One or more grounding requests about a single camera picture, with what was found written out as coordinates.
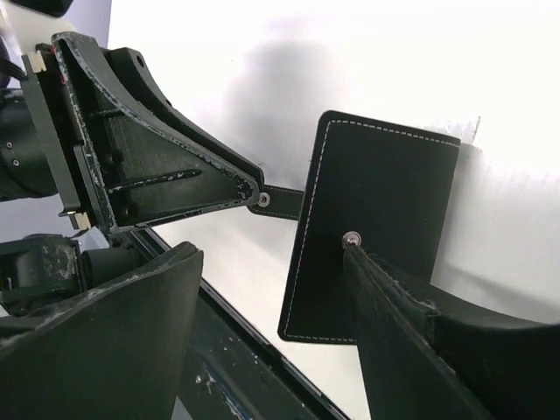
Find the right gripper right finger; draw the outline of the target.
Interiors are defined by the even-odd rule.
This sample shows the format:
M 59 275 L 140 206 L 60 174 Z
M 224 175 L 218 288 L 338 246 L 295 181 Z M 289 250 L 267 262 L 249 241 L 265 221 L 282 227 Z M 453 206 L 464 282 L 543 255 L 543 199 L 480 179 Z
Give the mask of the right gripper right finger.
M 469 303 L 344 252 L 374 419 L 556 419 L 559 328 Z

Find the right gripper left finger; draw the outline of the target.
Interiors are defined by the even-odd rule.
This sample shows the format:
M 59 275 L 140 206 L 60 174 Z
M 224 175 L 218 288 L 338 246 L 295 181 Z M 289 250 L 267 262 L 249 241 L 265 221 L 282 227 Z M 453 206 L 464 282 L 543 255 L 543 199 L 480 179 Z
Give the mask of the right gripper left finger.
M 170 418 L 203 260 L 183 242 L 79 296 L 2 318 L 2 418 Z

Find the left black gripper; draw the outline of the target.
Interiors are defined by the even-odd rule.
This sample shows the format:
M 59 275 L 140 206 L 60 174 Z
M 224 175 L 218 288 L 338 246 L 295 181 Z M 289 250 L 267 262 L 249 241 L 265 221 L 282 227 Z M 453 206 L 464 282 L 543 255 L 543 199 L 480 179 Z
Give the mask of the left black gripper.
M 87 205 L 99 228 L 135 230 L 259 200 L 261 168 L 175 109 L 140 52 L 67 31 L 38 56 L 37 72 L 1 61 L 21 83 L 1 90 L 2 201 L 58 194 L 65 215 Z M 1 305 L 27 315 L 86 291 L 111 254 L 91 227 L 4 241 Z

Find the black card holder wallet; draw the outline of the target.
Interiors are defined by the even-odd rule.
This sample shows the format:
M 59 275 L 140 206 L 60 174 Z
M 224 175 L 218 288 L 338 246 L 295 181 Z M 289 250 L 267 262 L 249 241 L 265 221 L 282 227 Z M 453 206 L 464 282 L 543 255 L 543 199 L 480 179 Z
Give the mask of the black card holder wallet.
M 413 277 L 431 278 L 460 140 L 326 111 L 303 190 L 266 185 L 254 214 L 297 230 L 277 332 L 285 341 L 352 345 L 343 239 Z

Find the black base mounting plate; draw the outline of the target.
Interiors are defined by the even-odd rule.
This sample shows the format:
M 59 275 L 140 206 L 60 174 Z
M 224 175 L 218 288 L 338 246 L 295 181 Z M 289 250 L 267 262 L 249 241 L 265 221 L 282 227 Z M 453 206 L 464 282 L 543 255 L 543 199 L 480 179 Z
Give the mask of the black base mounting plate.
M 343 419 L 345 414 L 201 281 L 175 419 Z

